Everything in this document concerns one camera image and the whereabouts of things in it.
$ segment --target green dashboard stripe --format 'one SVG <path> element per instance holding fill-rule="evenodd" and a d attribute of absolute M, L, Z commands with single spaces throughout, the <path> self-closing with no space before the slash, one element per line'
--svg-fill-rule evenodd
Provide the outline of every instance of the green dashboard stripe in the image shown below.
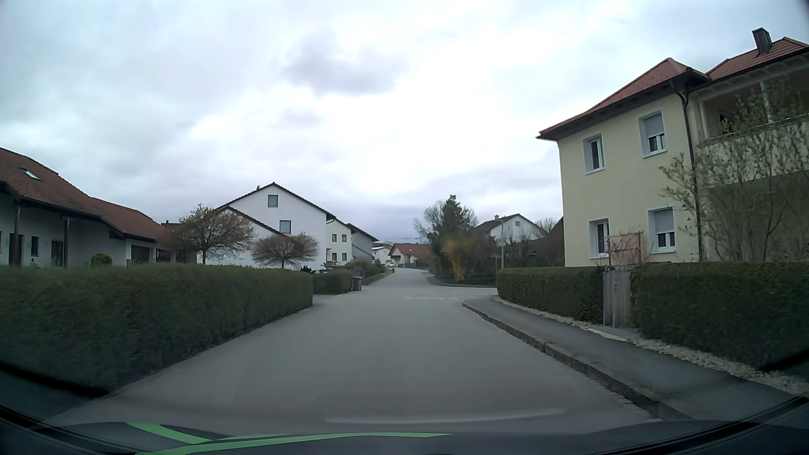
<path fill-rule="evenodd" d="M 245 449 L 248 447 L 260 447 L 262 445 L 289 444 L 294 442 L 305 442 L 309 440 L 328 440 L 337 438 L 347 438 L 352 436 L 399 436 L 412 438 L 429 438 L 433 436 L 449 436 L 448 433 L 334 433 L 327 435 L 290 436 L 286 438 L 274 438 L 264 440 L 238 440 L 232 442 L 214 442 L 211 444 L 185 445 L 175 449 L 158 450 L 156 452 L 144 452 L 137 455 L 187 455 L 189 453 L 215 452 L 217 450 Z"/>
<path fill-rule="evenodd" d="M 164 438 L 178 440 L 179 442 L 185 442 L 186 444 L 200 444 L 210 441 L 210 439 L 174 431 L 171 428 L 166 428 L 157 423 L 127 422 L 126 424 L 138 430 L 143 430 L 144 432 L 149 432 Z"/>

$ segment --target chimney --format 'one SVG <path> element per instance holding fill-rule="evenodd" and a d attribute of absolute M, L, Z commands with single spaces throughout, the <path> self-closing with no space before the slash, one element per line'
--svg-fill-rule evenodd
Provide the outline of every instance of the chimney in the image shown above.
<path fill-rule="evenodd" d="M 769 52 L 770 48 L 773 47 L 773 41 L 769 39 L 769 32 L 763 28 L 753 30 L 753 39 L 756 40 L 756 47 L 759 50 L 759 56 L 766 54 Z"/>

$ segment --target roof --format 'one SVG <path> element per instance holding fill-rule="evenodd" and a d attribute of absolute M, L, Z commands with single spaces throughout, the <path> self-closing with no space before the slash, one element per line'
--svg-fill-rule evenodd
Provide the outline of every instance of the roof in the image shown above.
<path fill-rule="evenodd" d="M 388 256 L 393 254 L 393 250 L 399 249 L 402 254 L 409 254 L 418 259 L 430 257 L 433 252 L 433 245 L 430 244 L 393 244 L 391 252 Z"/>
<path fill-rule="evenodd" d="M 229 205 L 230 205 L 230 204 L 232 204 L 233 202 L 236 202 L 236 201 L 239 201 L 239 200 L 241 200 L 241 199 L 244 199 L 244 198 L 246 198 L 247 196 L 250 196 L 251 194 L 258 193 L 259 191 L 261 191 L 261 190 L 263 190 L 263 189 L 266 189 L 266 188 L 269 188 L 270 186 L 273 186 L 273 185 L 277 186 L 277 187 L 278 187 L 278 188 L 280 188 L 280 189 L 283 189 L 284 191 L 286 191 L 286 192 L 287 192 L 287 193 L 289 193 L 289 194 L 292 194 L 293 196 L 295 196 L 296 198 L 300 199 L 301 201 L 304 201 L 305 203 L 309 204 L 310 206 L 315 207 L 317 210 L 320 210 L 320 211 L 324 212 L 324 213 L 326 214 L 326 217 L 327 217 L 327 218 L 330 218 L 330 219 L 332 219 L 332 218 L 336 218 L 336 217 L 335 217 L 334 215 L 332 215 L 332 213 L 331 213 L 331 212 L 329 212 L 328 210 L 326 210 L 326 209 L 324 209 L 324 208 L 322 208 L 322 207 L 320 207 L 320 206 L 316 206 L 315 204 L 313 204 L 313 203 L 309 202 L 308 200 L 306 200 L 306 199 L 304 199 L 304 198 L 301 198 L 301 197 L 300 197 L 300 196 L 298 196 L 297 194 L 295 194 L 295 193 L 293 193 L 293 192 L 289 191 L 288 189 L 284 188 L 283 186 L 280 186 L 279 184 L 277 184 L 277 183 L 275 183 L 275 182 L 273 182 L 273 183 L 271 183 L 271 184 L 269 184 L 269 185 L 264 185 L 264 186 L 261 186 L 261 187 L 259 187 L 259 188 L 256 188 L 254 191 L 251 191 L 250 193 L 247 193 L 247 194 L 245 194 L 245 195 L 239 196 L 239 197 L 237 197 L 236 199 L 234 199 L 234 200 L 232 200 L 232 201 L 230 201 L 230 202 L 226 202 L 226 203 L 222 204 L 221 206 L 219 206 L 219 207 L 217 207 L 217 208 L 218 208 L 218 209 L 222 209 L 222 208 L 224 208 L 225 206 L 229 206 Z"/>
<path fill-rule="evenodd" d="M 554 137 L 554 133 L 557 133 L 558 129 L 568 126 L 574 121 L 586 117 L 587 115 L 612 106 L 621 100 L 629 98 L 630 96 L 634 96 L 651 89 L 660 83 L 677 78 L 682 74 L 691 74 L 703 84 L 711 83 L 719 79 L 724 79 L 742 73 L 757 66 L 764 66 L 767 62 L 774 62 L 783 57 L 788 57 L 791 54 L 802 52 L 809 52 L 809 45 L 785 36 L 780 40 L 773 42 L 770 50 L 764 55 L 759 56 L 758 49 L 753 49 L 747 51 L 746 53 L 737 55 L 736 57 L 726 58 L 722 63 L 719 63 L 713 69 L 708 71 L 707 74 L 694 70 L 690 66 L 686 66 L 669 57 L 657 65 L 652 66 L 647 72 L 636 77 L 632 82 L 624 85 L 618 89 L 618 91 L 601 100 L 592 108 L 589 108 L 583 113 L 575 115 L 567 120 L 561 121 L 556 125 L 541 130 L 540 135 L 536 138 L 557 139 Z"/>
<path fill-rule="evenodd" d="M 95 202 L 95 206 L 98 207 L 100 215 L 125 234 L 157 240 L 166 231 L 165 227 L 139 210 L 119 206 L 98 198 L 91 199 Z"/>
<path fill-rule="evenodd" d="M 809 45 L 806 43 L 784 36 L 780 40 L 773 42 L 772 47 L 766 54 L 759 55 L 758 49 L 753 49 L 735 57 L 726 58 L 722 63 L 708 71 L 708 76 L 713 80 L 722 79 L 807 48 L 809 48 Z"/>
<path fill-rule="evenodd" d="M 598 110 L 600 110 L 602 108 L 605 108 L 605 107 L 609 106 L 610 104 L 615 104 L 616 102 L 618 102 L 620 100 L 628 98 L 628 97 L 630 97 L 632 95 L 636 95 L 636 94 L 646 90 L 647 88 L 652 88 L 652 87 L 654 87 L 654 86 L 656 86 L 656 85 L 658 85 L 660 83 L 666 82 L 666 81 L 668 81 L 670 79 L 675 78 L 676 76 L 678 76 L 680 74 L 684 74 L 684 73 L 689 72 L 689 71 L 692 71 L 692 72 L 694 72 L 696 74 L 699 74 L 701 76 L 704 76 L 704 77 L 708 78 L 708 76 L 706 76 L 705 74 L 702 74 L 699 71 L 696 71 L 693 68 L 690 68 L 690 67 L 678 62 L 677 60 L 675 60 L 675 59 L 673 59 L 671 57 L 666 58 L 665 60 L 658 63 L 657 65 L 652 66 L 645 73 L 643 73 L 643 74 L 639 75 L 638 77 L 636 77 L 635 79 L 633 79 L 632 82 L 630 82 L 630 83 L 624 85 L 623 87 L 619 88 L 615 93 L 613 93 L 610 96 L 608 96 L 607 98 L 604 98 L 603 100 L 601 100 L 598 104 L 596 104 L 592 108 L 589 108 L 588 110 L 584 111 L 583 113 L 575 115 L 575 116 L 573 116 L 573 117 L 571 117 L 571 118 L 569 118 L 569 119 L 567 119 L 565 121 L 561 121 L 561 122 L 557 123 L 556 125 L 549 126 L 548 128 L 545 128 L 544 130 L 541 130 L 540 131 L 540 136 L 538 136 L 537 138 L 542 138 L 541 136 L 543 134 L 547 134 L 550 131 L 553 131 L 553 130 L 561 127 L 561 126 L 564 126 L 564 125 L 567 125 L 567 124 L 571 123 L 574 120 L 577 120 L 577 119 L 579 119 L 581 117 L 584 117 L 587 114 L 594 113 L 595 111 L 598 111 Z"/>
<path fill-rule="evenodd" d="M 276 235 L 279 235 L 279 236 L 284 236 L 284 237 L 286 237 L 286 234 L 281 233 L 281 231 L 278 231 L 277 229 L 273 229 L 273 228 L 271 228 L 269 225 L 264 224 L 264 223 L 262 223 L 261 221 L 259 221 L 259 220 L 255 219 L 255 218 L 253 218 L 252 216 L 250 216 L 250 215 L 248 215 L 248 214 L 246 214 L 246 213 L 243 213 L 243 212 L 241 212 L 241 211 L 239 211 L 239 210 L 236 210 L 235 208 L 233 208 L 233 207 L 231 207 L 231 206 L 219 207 L 217 210 L 230 210 L 230 211 L 232 211 L 233 213 L 235 213 L 235 214 L 237 214 L 237 215 L 239 215 L 239 216 L 241 216 L 241 217 L 243 217 L 243 218 L 245 218 L 245 219 L 250 220 L 250 221 L 251 221 L 253 224 L 256 224 L 256 225 L 258 225 L 258 226 L 261 226 L 262 228 L 264 228 L 264 229 L 266 229 L 266 230 L 268 230 L 268 231 L 272 232 L 273 234 L 276 234 Z"/>
<path fill-rule="evenodd" d="M 36 176 L 33 178 L 25 171 Z M 122 234 L 157 240 L 163 227 L 142 212 L 93 198 L 30 157 L 0 147 L 0 184 L 20 200 L 85 215 Z"/>
<path fill-rule="evenodd" d="M 354 226 L 354 225 L 353 225 L 353 224 L 351 224 L 351 223 L 346 224 L 346 226 L 348 226 L 348 227 L 349 227 L 349 229 L 351 229 L 352 231 L 357 231 L 357 232 L 359 232 L 360 234 L 363 234 L 364 236 L 366 236 L 366 237 L 368 237 L 369 239 L 371 239 L 371 241 L 376 242 L 377 240 L 379 240 L 378 238 L 376 238 L 376 237 L 372 236 L 372 235 L 371 235 L 371 234 L 369 234 L 368 232 L 363 231 L 362 229 L 360 229 L 359 227 Z"/>

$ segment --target asphalt road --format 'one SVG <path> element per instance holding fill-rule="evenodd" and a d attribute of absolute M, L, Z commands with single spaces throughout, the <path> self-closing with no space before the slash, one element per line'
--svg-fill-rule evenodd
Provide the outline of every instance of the asphalt road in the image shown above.
<path fill-rule="evenodd" d="M 461 307 L 494 292 L 397 270 L 51 420 L 242 435 L 584 433 L 650 420 Z"/>

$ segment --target fence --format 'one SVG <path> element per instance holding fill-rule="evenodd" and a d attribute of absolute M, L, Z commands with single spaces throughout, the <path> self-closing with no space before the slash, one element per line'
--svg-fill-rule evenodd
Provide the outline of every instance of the fence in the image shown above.
<path fill-rule="evenodd" d="M 604 280 L 604 325 L 611 327 L 634 327 L 629 284 L 629 270 L 605 270 Z"/>

